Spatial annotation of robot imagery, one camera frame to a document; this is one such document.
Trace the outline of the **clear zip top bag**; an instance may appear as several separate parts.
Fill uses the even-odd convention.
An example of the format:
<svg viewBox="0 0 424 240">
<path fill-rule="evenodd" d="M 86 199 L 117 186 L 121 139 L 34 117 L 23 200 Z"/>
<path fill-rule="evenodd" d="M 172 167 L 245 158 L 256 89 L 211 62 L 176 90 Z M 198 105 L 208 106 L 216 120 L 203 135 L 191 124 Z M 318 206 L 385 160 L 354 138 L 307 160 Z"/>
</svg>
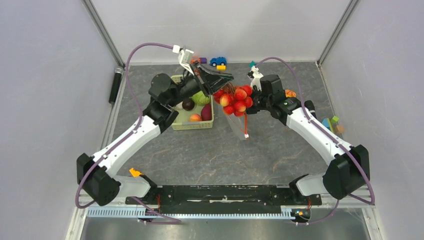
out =
<svg viewBox="0 0 424 240">
<path fill-rule="evenodd" d="M 226 115 L 225 119 L 227 120 L 232 133 L 241 141 L 249 139 L 248 133 L 248 117 L 244 113 L 241 116 Z"/>
</svg>

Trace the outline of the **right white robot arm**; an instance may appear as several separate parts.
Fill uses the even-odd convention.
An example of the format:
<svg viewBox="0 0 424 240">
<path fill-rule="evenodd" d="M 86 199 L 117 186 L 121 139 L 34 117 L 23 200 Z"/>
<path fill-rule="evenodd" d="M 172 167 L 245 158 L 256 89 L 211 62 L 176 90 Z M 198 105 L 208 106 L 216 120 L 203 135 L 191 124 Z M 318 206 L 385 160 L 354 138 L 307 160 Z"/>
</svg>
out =
<svg viewBox="0 0 424 240">
<path fill-rule="evenodd" d="M 278 75 L 249 73 L 249 78 L 253 105 L 247 113 L 268 111 L 306 140 L 327 164 L 323 173 L 302 175 L 290 182 L 288 196 L 293 203 L 302 204 L 315 194 L 330 194 L 341 200 L 369 181 L 369 152 L 363 145 L 353 146 L 327 129 L 317 120 L 311 101 L 302 107 L 299 99 L 287 97 Z"/>
</svg>

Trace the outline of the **dark brown mangosteen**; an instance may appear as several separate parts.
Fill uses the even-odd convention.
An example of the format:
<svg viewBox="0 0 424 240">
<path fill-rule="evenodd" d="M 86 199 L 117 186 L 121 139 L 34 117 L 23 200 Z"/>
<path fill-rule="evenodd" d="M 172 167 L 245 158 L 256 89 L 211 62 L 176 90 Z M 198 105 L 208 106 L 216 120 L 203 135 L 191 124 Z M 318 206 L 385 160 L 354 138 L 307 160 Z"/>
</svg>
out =
<svg viewBox="0 0 424 240">
<path fill-rule="evenodd" d="M 181 106 L 185 111 L 191 111 L 195 108 L 196 103 L 191 98 L 186 98 L 182 101 Z"/>
</svg>

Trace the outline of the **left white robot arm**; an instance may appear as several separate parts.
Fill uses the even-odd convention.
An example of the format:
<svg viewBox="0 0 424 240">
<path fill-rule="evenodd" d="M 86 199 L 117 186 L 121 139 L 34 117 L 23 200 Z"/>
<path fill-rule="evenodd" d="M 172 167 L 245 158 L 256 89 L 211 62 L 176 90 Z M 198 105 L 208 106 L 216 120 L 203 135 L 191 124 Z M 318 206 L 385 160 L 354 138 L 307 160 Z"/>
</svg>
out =
<svg viewBox="0 0 424 240">
<path fill-rule="evenodd" d="M 84 190 L 92 201 L 87 205 L 108 205 L 127 188 L 130 197 L 139 197 L 145 204 L 153 203 L 157 190 L 150 185 L 131 188 L 130 183 L 116 180 L 117 171 L 146 143 L 166 131 L 178 116 L 174 107 L 198 92 L 212 95 L 234 80 L 234 76 L 211 70 L 200 63 L 188 66 L 188 76 L 176 83 L 165 74 L 156 74 L 150 84 L 148 106 L 139 112 L 138 119 L 116 140 L 102 150 L 88 155 L 82 153 L 76 160 L 78 189 L 75 204 L 80 205 L 79 197 Z"/>
</svg>

